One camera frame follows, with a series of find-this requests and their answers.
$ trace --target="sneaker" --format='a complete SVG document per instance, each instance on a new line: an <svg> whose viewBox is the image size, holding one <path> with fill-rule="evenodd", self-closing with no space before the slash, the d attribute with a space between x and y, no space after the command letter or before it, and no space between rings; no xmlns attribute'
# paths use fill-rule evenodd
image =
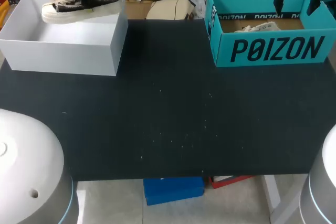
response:
<svg viewBox="0 0 336 224"><path fill-rule="evenodd" d="M90 7L83 6L81 0L53 0L43 5L42 19L46 23L67 24L116 14L121 8L122 0L91 0Z"/></svg>
<svg viewBox="0 0 336 224"><path fill-rule="evenodd" d="M280 31L280 28L275 22L267 22L256 27L247 26L242 31L235 31L235 33L245 33L248 31Z"/></svg>

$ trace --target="white table leg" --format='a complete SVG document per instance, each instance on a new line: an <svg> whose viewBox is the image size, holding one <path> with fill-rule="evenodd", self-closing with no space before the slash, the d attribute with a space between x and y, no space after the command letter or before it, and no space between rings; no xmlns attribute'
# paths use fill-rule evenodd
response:
<svg viewBox="0 0 336 224"><path fill-rule="evenodd" d="M307 174L302 174L296 179L287 194L280 201L278 187L274 175L263 176L262 184L266 193L267 203L270 210L271 224L285 224L299 207L299 200L303 183Z"/></svg>

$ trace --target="floor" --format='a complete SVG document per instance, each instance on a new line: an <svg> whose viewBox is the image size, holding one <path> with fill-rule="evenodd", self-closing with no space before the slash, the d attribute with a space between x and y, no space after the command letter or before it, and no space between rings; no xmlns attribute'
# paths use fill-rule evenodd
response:
<svg viewBox="0 0 336 224"><path fill-rule="evenodd" d="M4 61L0 53L0 66ZM295 175L276 176L280 196ZM147 206L142 180L79 182L77 224L269 224L260 177L223 188L207 187L202 197ZM297 211L287 224L301 224Z"/></svg>

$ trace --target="red box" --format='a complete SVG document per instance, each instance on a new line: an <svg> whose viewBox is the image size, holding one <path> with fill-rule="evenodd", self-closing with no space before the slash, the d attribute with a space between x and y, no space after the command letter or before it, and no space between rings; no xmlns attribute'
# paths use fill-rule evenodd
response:
<svg viewBox="0 0 336 224"><path fill-rule="evenodd" d="M213 182L212 178L209 177L209 182L211 183L214 189L217 189L217 188L227 186L227 185L230 185L230 184L233 184L233 183L236 183L236 182L239 182L239 181L251 178L251 177L254 177L254 176L253 175L238 176L238 177L228 178L228 179L218 181L218 182Z"/></svg>

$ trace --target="black table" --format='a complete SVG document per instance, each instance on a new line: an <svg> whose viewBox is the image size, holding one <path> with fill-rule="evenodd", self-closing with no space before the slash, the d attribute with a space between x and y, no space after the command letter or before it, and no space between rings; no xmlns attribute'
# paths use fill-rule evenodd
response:
<svg viewBox="0 0 336 224"><path fill-rule="evenodd" d="M117 77L0 71L0 108L48 125L75 180L307 173L335 104L328 61L216 68L202 20L130 21Z"/></svg>

